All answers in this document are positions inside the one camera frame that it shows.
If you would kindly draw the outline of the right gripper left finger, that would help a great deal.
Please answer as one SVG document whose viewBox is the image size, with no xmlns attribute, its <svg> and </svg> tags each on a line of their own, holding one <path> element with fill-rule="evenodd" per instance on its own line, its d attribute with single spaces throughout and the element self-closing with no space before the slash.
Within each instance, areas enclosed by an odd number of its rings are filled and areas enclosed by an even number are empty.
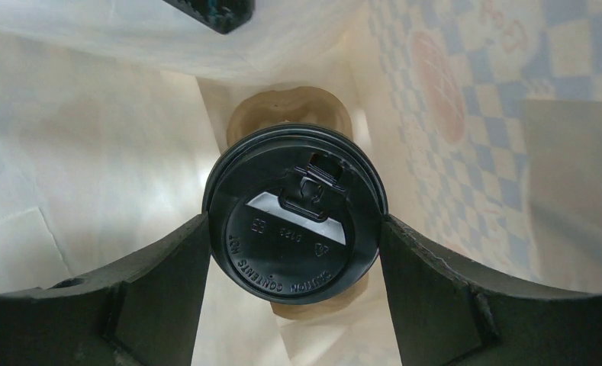
<svg viewBox="0 0 602 366">
<path fill-rule="evenodd" d="M 47 289 L 0 294 L 0 365 L 189 365 L 208 218 Z"/>
</svg>

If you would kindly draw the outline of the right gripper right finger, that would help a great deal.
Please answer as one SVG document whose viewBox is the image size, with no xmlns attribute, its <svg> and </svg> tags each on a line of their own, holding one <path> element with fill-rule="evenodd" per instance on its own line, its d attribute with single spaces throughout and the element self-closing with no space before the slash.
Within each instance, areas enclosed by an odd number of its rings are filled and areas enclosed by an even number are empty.
<svg viewBox="0 0 602 366">
<path fill-rule="evenodd" d="M 515 278 L 394 217 L 381 266 L 405 365 L 602 365 L 602 294 Z"/>
</svg>

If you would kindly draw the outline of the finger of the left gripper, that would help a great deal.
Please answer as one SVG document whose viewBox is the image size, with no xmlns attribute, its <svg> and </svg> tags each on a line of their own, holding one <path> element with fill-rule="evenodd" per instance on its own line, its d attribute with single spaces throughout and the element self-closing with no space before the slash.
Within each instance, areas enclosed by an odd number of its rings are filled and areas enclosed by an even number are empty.
<svg viewBox="0 0 602 366">
<path fill-rule="evenodd" d="M 229 34 L 247 23 L 256 8 L 254 0 L 164 0 L 164 2 L 218 34 Z"/>
</svg>

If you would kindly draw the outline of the black plastic cup lid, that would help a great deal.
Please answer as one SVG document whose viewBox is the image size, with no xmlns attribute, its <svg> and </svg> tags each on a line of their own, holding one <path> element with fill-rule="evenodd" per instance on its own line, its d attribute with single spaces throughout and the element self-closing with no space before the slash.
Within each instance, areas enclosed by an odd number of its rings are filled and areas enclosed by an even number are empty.
<svg viewBox="0 0 602 366">
<path fill-rule="evenodd" d="M 305 305 L 366 275 L 388 199 L 370 159 L 344 134 L 279 124 L 221 154 L 202 209 L 211 254 L 232 281 L 272 303 Z"/>
</svg>

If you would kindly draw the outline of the paper takeout bag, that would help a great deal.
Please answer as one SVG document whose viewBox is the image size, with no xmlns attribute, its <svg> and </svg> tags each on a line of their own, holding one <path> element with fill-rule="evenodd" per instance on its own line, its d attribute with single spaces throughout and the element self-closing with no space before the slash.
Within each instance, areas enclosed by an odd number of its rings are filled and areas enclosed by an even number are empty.
<svg viewBox="0 0 602 366">
<path fill-rule="evenodd" d="M 602 294 L 602 1 L 255 2 L 218 34 L 164 1 L 0 1 L 0 294 L 208 217 L 234 109 L 302 86 L 346 106 L 382 224 Z M 309 320 L 210 255 L 189 365 L 405 365 L 380 248 L 365 292 Z"/>
</svg>

